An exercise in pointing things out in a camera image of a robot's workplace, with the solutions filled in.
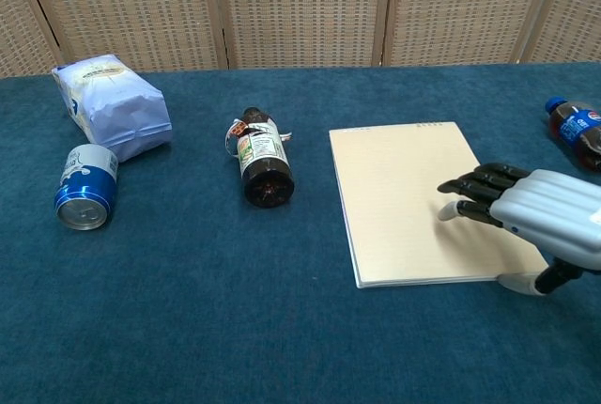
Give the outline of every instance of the pepsi bottle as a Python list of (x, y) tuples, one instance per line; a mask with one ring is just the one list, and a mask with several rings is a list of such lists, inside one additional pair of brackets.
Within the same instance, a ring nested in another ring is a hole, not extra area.
[(548, 125), (587, 169), (601, 172), (601, 116), (586, 103), (553, 97), (545, 105)]

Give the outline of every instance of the robotic hand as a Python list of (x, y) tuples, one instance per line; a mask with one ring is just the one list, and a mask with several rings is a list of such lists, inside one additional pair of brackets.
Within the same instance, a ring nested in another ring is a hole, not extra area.
[(601, 187), (558, 172), (489, 163), (438, 190), (472, 199), (447, 204), (441, 221), (465, 216), (495, 225), (554, 256), (538, 277), (500, 275), (504, 287), (543, 296), (584, 271), (601, 273)]

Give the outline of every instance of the white label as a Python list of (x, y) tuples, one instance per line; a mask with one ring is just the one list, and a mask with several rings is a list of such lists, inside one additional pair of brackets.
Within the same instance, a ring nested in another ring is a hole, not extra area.
[(238, 159), (241, 174), (244, 174), (250, 163), (263, 158), (277, 158), (288, 164), (278, 128), (271, 119), (268, 122), (248, 124), (248, 127), (255, 129), (256, 132), (245, 134), (238, 140)]
[(103, 146), (96, 144), (84, 144), (73, 149), (67, 157), (65, 170), (60, 178), (61, 184), (71, 177), (75, 172), (81, 172), (84, 175), (90, 173), (85, 166), (95, 166), (108, 172), (116, 182), (116, 170), (118, 161), (116, 155)]

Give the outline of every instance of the blue can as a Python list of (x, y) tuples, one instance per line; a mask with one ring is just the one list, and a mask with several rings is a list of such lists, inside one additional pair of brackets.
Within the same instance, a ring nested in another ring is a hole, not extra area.
[(58, 219), (76, 230), (103, 225), (115, 205), (117, 167), (116, 155), (108, 148), (96, 144), (74, 148), (54, 196)]

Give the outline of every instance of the blue bottle cap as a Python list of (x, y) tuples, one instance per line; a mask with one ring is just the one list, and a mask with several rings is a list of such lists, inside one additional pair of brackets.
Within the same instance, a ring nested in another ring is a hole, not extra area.
[(553, 113), (553, 111), (555, 111), (555, 108), (557, 108), (558, 106), (560, 106), (562, 103), (566, 103), (567, 99), (565, 97), (560, 97), (560, 96), (556, 96), (556, 97), (551, 97), (547, 103), (545, 103), (545, 110), (547, 110), (547, 112), (549, 114)]

